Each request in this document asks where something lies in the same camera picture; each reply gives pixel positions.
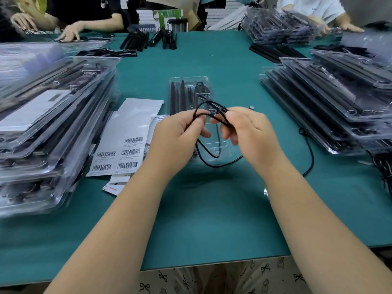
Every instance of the white shirt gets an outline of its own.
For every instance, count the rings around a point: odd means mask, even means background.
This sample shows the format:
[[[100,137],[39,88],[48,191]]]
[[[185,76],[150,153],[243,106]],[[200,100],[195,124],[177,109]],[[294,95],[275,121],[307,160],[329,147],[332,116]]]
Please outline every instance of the white shirt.
[[[276,8],[280,10],[289,4],[293,4],[293,10],[307,16],[317,16],[326,24],[345,13],[340,0],[278,0]]]

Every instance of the green table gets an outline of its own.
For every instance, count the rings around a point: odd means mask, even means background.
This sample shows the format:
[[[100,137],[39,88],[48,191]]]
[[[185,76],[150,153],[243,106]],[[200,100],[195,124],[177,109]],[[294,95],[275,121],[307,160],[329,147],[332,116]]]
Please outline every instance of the green table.
[[[177,50],[158,45],[123,59],[121,102],[166,99],[170,77],[208,76],[219,103],[267,114],[284,152],[304,172],[311,158],[298,125],[259,83],[263,66],[273,64],[249,43],[243,32],[191,32],[179,34]],[[392,201],[377,170],[311,145],[316,163],[307,180],[323,201],[367,246],[392,244]],[[101,190],[108,180],[83,179],[55,214],[0,220],[0,285],[51,280],[113,202]],[[164,193],[142,269],[290,254],[264,187],[245,160],[219,170],[186,167]]]

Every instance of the barcode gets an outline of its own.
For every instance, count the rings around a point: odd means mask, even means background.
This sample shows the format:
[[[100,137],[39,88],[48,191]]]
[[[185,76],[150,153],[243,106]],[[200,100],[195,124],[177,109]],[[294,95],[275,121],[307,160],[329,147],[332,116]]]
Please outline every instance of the barcode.
[[[102,170],[110,170],[110,169],[112,169],[112,164],[94,165],[92,167],[92,171],[102,171]]]
[[[116,152],[100,152],[97,153],[96,157],[97,158],[106,158],[106,157],[113,157],[116,154]]]
[[[121,155],[134,155],[134,154],[139,154],[140,153],[140,148],[133,148],[131,150],[122,150]]]
[[[133,142],[140,142],[140,141],[143,141],[143,136],[142,137],[127,138],[127,139],[125,139],[124,143],[133,143]]]
[[[117,165],[117,169],[123,169],[123,168],[135,168],[138,166],[137,162],[127,162],[127,163],[119,163]]]

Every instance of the patterned pants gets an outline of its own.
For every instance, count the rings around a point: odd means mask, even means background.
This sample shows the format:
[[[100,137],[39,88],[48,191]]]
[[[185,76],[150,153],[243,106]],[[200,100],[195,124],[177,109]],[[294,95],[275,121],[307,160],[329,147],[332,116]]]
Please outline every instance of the patterned pants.
[[[131,293],[141,294],[311,294],[292,257],[217,264],[206,285],[197,267],[140,272]]]

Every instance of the gray wall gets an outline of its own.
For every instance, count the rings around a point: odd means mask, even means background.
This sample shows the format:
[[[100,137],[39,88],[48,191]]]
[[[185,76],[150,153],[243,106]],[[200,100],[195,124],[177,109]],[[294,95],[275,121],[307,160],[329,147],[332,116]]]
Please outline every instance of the gray wall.
[[[340,0],[354,24],[363,26],[380,20],[392,21],[392,0]],[[267,0],[270,6],[277,0]]]

